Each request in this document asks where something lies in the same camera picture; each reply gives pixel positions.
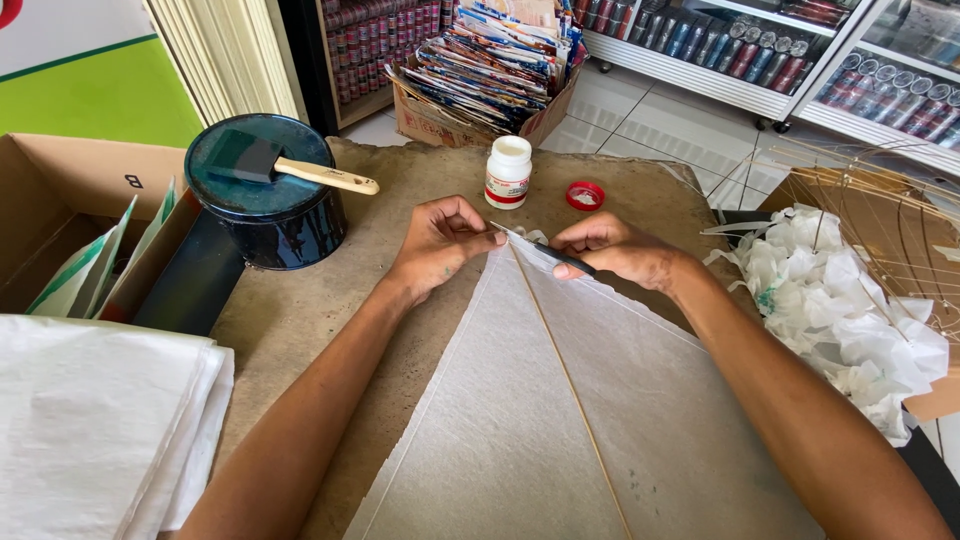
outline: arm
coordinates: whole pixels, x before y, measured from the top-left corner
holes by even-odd
[[[750,318],[697,259],[598,213],[550,246],[658,290],[683,311],[780,471],[831,540],[947,540],[897,452],[846,398]],[[554,276],[583,273],[566,264]]]
[[[417,206],[390,271],[240,442],[178,540],[294,538],[400,319],[467,260],[505,241],[486,233],[463,197]]]

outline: stack of magazines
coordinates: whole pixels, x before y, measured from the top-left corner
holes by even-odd
[[[387,65],[387,76],[453,119],[492,135],[516,135],[566,87],[588,53],[566,0],[508,6],[502,12],[465,0],[452,26],[422,45],[410,65]]]

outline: white plastic bottle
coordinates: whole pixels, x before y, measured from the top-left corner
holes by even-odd
[[[527,139],[506,135],[493,142],[487,159],[487,188],[484,196],[494,208],[512,210],[527,200],[527,186],[533,164],[533,149]]]

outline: canister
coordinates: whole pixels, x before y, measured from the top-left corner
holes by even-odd
[[[295,176],[274,173],[266,184],[206,172],[204,163],[226,130],[269,139],[280,155],[329,167],[336,163],[316,130],[279,114],[242,114],[203,130],[186,151],[187,184],[200,203],[217,216],[243,258],[270,270],[294,270],[323,260],[347,234],[340,190]]]

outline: hand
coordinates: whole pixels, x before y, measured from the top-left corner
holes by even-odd
[[[684,251],[609,212],[595,213],[566,228],[550,240],[550,247],[597,270],[612,270],[621,278],[663,293],[673,285],[676,264],[692,260]],[[572,280],[584,273],[562,262],[553,268],[553,275]]]
[[[507,241],[487,231],[487,223],[462,195],[414,207],[407,236],[384,280],[409,291],[411,307],[449,280],[471,258]]]

